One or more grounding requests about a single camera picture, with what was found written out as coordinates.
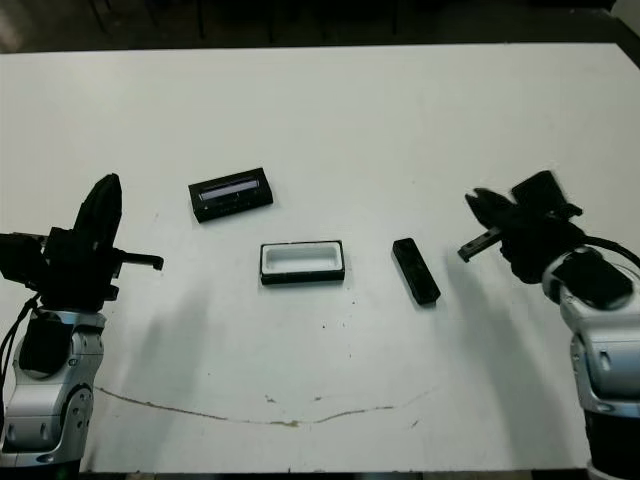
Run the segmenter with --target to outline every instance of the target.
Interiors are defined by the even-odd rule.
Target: white table
[[[469,265],[455,251],[482,231],[465,192],[544,168],[581,226],[640,251],[640,73],[616,46],[3,56],[0,120],[1,231],[70,227],[117,172],[117,246],[166,258],[161,274],[125,267],[104,309],[84,468],[588,459],[557,308],[496,249]],[[274,205],[196,223],[188,184],[257,166]],[[442,290],[435,309],[392,260],[406,236]],[[261,243],[316,239],[344,242],[343,285],[261,286]],[[0,285],[4,332],[29,292]]]

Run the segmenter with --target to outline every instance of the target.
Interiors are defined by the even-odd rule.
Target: black rectangular box
[[[440,297],[440,289],[431,276],[427,264],[424,263],[413,238],[393,242],[393,254],[418,305],[434,303]]]
[[[194,183],[189,193],[199,223],[273,203],[262,168]]]
[[[340,240],[266,243],[260,247],[260,281],[278,283],[344,280]]]

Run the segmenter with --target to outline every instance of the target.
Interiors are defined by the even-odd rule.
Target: black cable
[[[9,370],[9,360],[11,359],[11,349],[13,348],[13,341],[15,340],[16,334],[18,333],[20,322],[25,319],[25,317],[31,310],[36,310],[38,308],[39,297],[40,294],[36,293],[33,297],[25,302],[22,310],[20,310],[20,313],[18,314],[18,318],[2,340],[2,345],[0,345],[0,362],[2,362],[0,364],[0,367],[2,367],[0,368],[0,433],[4,429],[4,381],[7,378],[7,372]]]
[[[633,263],[636,267],[640,268],[640,257],[638,257],[631,250],[624,248],[622,245],[616,242],[612,242],[611,240],[607,240],[599,237],[585,237],[583,240],[585,245],[592,245],[594,247],[604,248],[606,250],[611,250],[612,252],[616,252],[619,255],[622,255],[624,258]]]

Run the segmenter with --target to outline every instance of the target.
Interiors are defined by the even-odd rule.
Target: brown stain line
[[[320,420],[291,420],[289,422],[286,422],[283,420],[276,420],[276,421],[267,422],[267,421],[261,421],[261,420],[243,420],[243,419],[237,419],[237,418],[221,417],[219,415],[211,415],[209,413],[195,412],[193,410],[184,410],[182,408],[167,407],[165,405],[159,405],[157,403],[142,402],[140,400],[136,400],[135,398],[129,398],[129,397],[125,397],[124,395],[118,395],[117,393],[113,393],[102,387],[94,387],[94,389],[110,397],[117,398],[118,400],[122,400],[123,402],[131,403],[133,405],[140,405],[142,407],[150,407],[150,408],[155,408],[157,410],[165,410],[168,412],[183,413],[185,415],[203,417],[211,420],[218,420],[221,422],[242,423],[242,424],[249,424],[249,425],[274,425],[274,426],[288,427],[288,428],[298,428],[300,425],[316,425],[316,424],[328,422],[330,420],[335,420],[336,418],[346,417],[348,415],[359,415],[362,413],[375,412],[378,410],[396,410],[400,408],[405,408],[411,405],[413,402],[416,402],[422,397],[431,393],[431,390],[424,391],[420,395],[413,397],[411,400],[401,405],[396,405],[396,406],[386,405],[384,407],[372,407],[372,408],[361,408],[357,410],[349,410],[346,412],[336,413],[335,415],[330,415],[328,417],[321,418]]]

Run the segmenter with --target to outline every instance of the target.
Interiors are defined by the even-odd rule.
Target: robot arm
[[[541,283],[573,332],[571,361],[592,460],[592,478],[640,479],[640,277],[607,262],[619,245],[588,237],[569,222],[582,211],[566,202],[553,175],[534,175],[512,190],[512,203],[477,189],[467,201],[489,230],[464,245],[465,261],[502,241],[501,252],[525,283]]]
[[[6,414],[0,385],[0,468],[11,478],[35,478],[34,468],[38,478],[77,476],[104,351],[106,319],[99,311],[118,295],[111,280],[123,263],[162,269],[160,257],[113,248],[121,195],[118,176],[107,175],[83,202],[72,229],[54,227],[48,237],[0,235],[2,275],[38,292],[25,304],[0,355],[4,385],[18,323],[31,311],[13,359],[16,387]]]

